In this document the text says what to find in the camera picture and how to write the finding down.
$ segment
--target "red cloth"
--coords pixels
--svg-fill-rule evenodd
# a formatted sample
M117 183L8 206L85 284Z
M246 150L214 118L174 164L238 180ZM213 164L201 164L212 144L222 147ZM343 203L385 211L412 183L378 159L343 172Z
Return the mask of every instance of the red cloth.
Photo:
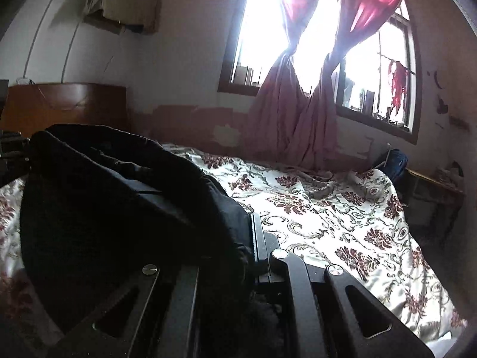
M405 112L407 112L407 101L406 101L406 94L407 94L407 70L401 64L401 62L391 61L389 64L388 75L389 75L389 85L391 87L391 108L396 108L396 115L401 108L401 98L404 94L404 101L402 104L402 108Z
M318 0L282 0L289 48L277 59L252 104L241 135L246 158L321 169L337 148L332 74L348 51L375 33L401 0L340 0L333 51L310 97L300 87L290 56Z

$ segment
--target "bed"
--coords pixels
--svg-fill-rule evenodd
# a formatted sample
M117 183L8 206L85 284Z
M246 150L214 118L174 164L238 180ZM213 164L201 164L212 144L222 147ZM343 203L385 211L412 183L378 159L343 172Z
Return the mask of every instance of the bed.
M261 215L265 231L306 263L342 265L423 342L460 335L447 291L409 233L390 180L379 170L305 173L165 144L214 176L229 196ZM25 178L0 189L0 311L38 356L63 335L42 308L21 260Z

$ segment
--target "floral bedspread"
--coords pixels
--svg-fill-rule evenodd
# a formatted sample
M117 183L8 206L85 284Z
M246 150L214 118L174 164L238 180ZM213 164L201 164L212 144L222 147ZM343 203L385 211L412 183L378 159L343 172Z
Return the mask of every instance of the floral bedspread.
M264 230L283 249L318 267L342 265L423 342L462 332L466 321L411 237L394 186L381 171L306 174L164 147L260 213Z

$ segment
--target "electrical wire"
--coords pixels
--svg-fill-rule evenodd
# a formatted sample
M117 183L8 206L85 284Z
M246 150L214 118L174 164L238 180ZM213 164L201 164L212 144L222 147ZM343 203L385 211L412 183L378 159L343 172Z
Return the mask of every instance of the electrical wire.
M76 103L76 105L73 105L72 107L69 107L69 108L66 108L66 109L58 109L57 107L52 106L52 105L48 102L48 100L47 100L46 97L45 97L45 94L43 94L43 92L41 91L39 85L36 85L36 88L38 89L38 91L40 92L41 96L43 97L42 102L43 102L46 106L48 106L50 109L59 110L59 111L61 111L61 112L70 112L70 111L73 110L73 109L76 109L76 108L78 108L78 107L80 107L80 106L84 106L85 100L86 100L86 98L88 97L88 94L86 94L82 99L80 99L80 100Z
M106 66L104 66L104 70L103 70L103 75L101 77L101 79L104 78L104 75L106 74L106 71L108 70L108 67L109 65L111 64L111 62L114 60L114 58L116 57L116 54L118 52L121 51L121 47L122 47L122 36L123 36L123 33L125 33L126 29L123 27L122 30L121 30L121 33L119 34L119 42L118 42L118 47L116 49L116 51L114 52L113 56L111 56L108 60L108 63L106 63Z
M30 46L30 50L28 52L28 57L27 57L27 61L25 63L25 69L23 70L23 78L26 78L27 77L27 71L28 71L28 64L30 63L30 59L32 57L32 52L33 52L33 47L35 45L35 42L36 42L36 39L38 37L38 34L40 32L40 28L41 28L41 25L43 24L43 21L45 20L45 17L46 17L46 14L49 10L49 7L52 5L53 3L53 0L49 0L48 4L46 5L46 9L45 11L43 12L43 15L40 19L40 22L38 24L38 27L36 28L36 31L35 31L35 35L33 36L33 41L32 41L32 44ZM73 40L75 39L75 36L76 36L76 32L78 31L78 27L81 23L81 21L83 20L83 18L81 17L81 19L79 20L78 24L76 25L76 28L75 28L75 31L73 32L73 37L71 39L71 42L70 42L70 46L68 48L68 53L66 54L66 59L65 59L65 63L64 63L64 67L63 67L63 72L61 74L61 83L63 83L63 80L64 80L64 74L65 74L65 70L66 70L66 64L68 62L68 57L70 56L70 51L71 51L71 47L72 47L72 44L73 44Z
M27 57L27 62L25 63L25 69L23 70L23 78L26 78L26 76L27 76L28 64L30 62L30 58L32 57L33 47L34 47L36 39L38 37L38 33L40 32L40 27L43 24L43 21L45 20L45 16L48 12L48 9L52 5L52 3L53 3L53 0L49 0L48 4L46 5L45 11L43 12L43 15L40 19L38 27L36 28L35 35L33 36L32 45L30 46L30 50L28 51L28 57Z
M73 47L73 42L75 40L76 33L78 32L78 28L80 27L80 24L81 24L82 21L83 21L83 17L80 17L80 19L78 20L78 23L76 24L75 31L73 32L73 36L71 37L70 45L68 47L68 52L66 53L66 58L65 58L64 64L63 64L63 71L61 72L61 83L64 82L64 75L66 73L66 65L68 64L68 59L70 58L70 53L71 53L71 49Z

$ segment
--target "cable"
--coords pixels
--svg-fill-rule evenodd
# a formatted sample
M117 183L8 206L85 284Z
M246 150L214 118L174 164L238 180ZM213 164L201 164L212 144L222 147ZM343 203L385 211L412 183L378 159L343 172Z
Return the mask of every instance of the cable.
M101 76L101 80L102 80L102 81L103 81L104 75L106 74L106 71L108 70L109 65L111 64L111 62L113 61L113 59L116 57L116 54L121 51L122 35L123 35L123 33L125 33L125 31L126 31L126 29L123 27L123 28L121 29L121 33L119 34L119 42L118 42L117 50L114 52L113 56L111 56L111 57L109 58L109 61L108 61L108 63L106 63L106 66L104 66L103 75Z
M48 9L51 6L52 2L53 0L49 0L48 4L46 5L45 11L43 12L43 15L40 19L38 27L36 28L35 35L33 36L32 45L30 46L30 51L28 52L27 62L25 63L25 69L23 70L23 78L26 78L27 76L28 64L30 62L30 58L32 57L33 47L35 45L36 38L38 37L38 33L40 32L40 27L43 24L43 21L45 20L46 13L48 12Z
M78 32L78 28L80 27L80 24L81 24L82 21L83 21L83 17L80 17L80 19L78 20L78 23L76 24L75 31L73 32L73 36L71 37L70 46L68 47L68 52L66 53L66 58L65 58L64 64L63 64L63 71L61 72L61 83L64 82L64 75L66 73L66 65L68 64L68 59L70 58L70 53L71 53L71 49L73 47L73 42L75 40L76 33Z
M41 25L43 24L43 21L45 20L46 14L47 14L47 12L48 12L48 10L49 10L49 7L51 6L52 3L53 3L53 0L49 0L48 4L46 5L46 9L45 9L45 11L43 12L43 15L42 15L42 17L41 17L41 20L40 20L40 22L39 22L39 24L38 24L38 27L36 28L35 35L33 36L32 45L30 46L30 51L28 52L27 61L26 61L26 63L25 63L25 69L23 70L23 78L26 78L26 76L27 76L28 64L30 63L30 58L32 57L33 47L34 47L35 42L36 42L36 39L37 39L37 37L38 37L38 33L40 32ZM80 21L78 22L78 25L77 25L76 28L75 28L75 32L73 33L73 37L72 37L72 40L71 40L71 42L70 42L70 47L68 48L68 53L67 53L67 55L66 55L66 60L65 60L64 67L63 67L63 72L62 72L62 74L61 74L61 83L63 83L64 73L65 73L65 69L66 69L66 63L67 63L68 57L69 57L69 55L70 55L72 43L73 43L73 40L75 39L76 32L78 31L78 26L79 26L79 24L81 23L82 20L83 20L83 18L81 18Z

